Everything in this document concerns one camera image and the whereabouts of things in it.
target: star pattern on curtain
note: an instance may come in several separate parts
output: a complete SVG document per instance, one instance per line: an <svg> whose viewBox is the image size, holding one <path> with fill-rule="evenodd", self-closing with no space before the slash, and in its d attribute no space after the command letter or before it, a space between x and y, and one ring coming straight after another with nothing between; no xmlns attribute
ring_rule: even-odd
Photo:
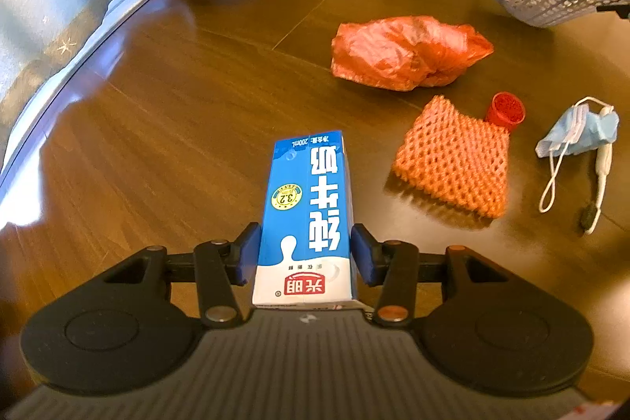
<svg viewBox="0 0 630 420"><path fill-rule="evenodd" d="M72 43L72 40L70 38L68 38L67 42L65 42L65 40L61 40L61 43L63 45L57 49L58 51L61 51L61 54L64 54L65 51L70 52L70 47L73 47L76 45L76 43Z"/></svg>

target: mask ear loop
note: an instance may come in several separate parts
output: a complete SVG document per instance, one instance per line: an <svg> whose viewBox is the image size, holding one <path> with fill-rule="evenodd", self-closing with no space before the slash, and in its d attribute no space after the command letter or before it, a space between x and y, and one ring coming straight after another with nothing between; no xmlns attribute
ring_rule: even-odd
<svg viewBox="0 0 630 420"><path fill-rule="evenodd" d="M573 107L576 107L577 105L583 104L584 102L588 102L589 100L591 100L592 102L595 102L599 105L602 105L604 107L612 107L610 104L606 104L606 102L602 102L599 98L595 98L595 97L584 97L582 98L582 100L578 100Z"/></svg>
<svg viewBox="0 0 630 420"><path fill-rule="evenodd" d="M549 153L549 169L551 169L551 178L549 179L549 182L547 182L547 187L545 187L543 195L541 196L541 200L538 203L538 210L541 212L541 214L547 212L556 200L556 176L558 175L558 171L560 170L560 164L562 163L562 159L565 156L566 149L569 148L569 142L570 141L567 141L565 143L564 148L560 152L560 157L558 157L558 163L555 166L553 162L553 152ZM547 206L544 207L543 204L545 198L547 198L549 190L551 190L551 198L549 199L549 203L547 204Z"/></svg>

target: yellow circular label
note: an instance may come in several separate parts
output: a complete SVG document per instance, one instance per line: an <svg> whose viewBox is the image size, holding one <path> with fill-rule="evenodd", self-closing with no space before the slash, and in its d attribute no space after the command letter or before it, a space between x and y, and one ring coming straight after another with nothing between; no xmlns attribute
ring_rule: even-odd
<svg viewBox="0 0 630 420"><path fill-rule="evenodd" d="M289 210L302 198L302 188L297 184L285 184L278 187L272 196L272 205L278 210Z"/></svg>

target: orange plastic bag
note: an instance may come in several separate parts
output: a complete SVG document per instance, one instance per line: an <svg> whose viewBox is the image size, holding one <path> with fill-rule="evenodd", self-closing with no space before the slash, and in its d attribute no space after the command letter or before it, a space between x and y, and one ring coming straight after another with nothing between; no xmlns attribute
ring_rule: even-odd
<svg viewBox="0 0 630 420"><path fill-rule="evenodd" d="M333 75L396 91L450 84L494 51L472 26L424 16L342 24L332 45Z"/></svg>

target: metal rivet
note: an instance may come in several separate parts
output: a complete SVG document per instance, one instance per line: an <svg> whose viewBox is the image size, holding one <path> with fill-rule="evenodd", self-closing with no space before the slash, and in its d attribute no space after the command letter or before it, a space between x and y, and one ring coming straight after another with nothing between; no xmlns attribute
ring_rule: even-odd
<svg viewBox="0 0 630 420"><path fill-rule="evenodd" d="M232 307L212 307L206 310L206 318L213 322L228 322L236 317L236 310Z"/></svg>
<svg viewBox="0 0 630 420"><path fill-rule="evenodd" d="M409 316L407 309L398 305L388 305L379 308L379 311L376 313L380 318L388 322L401 322Z"/></svg>

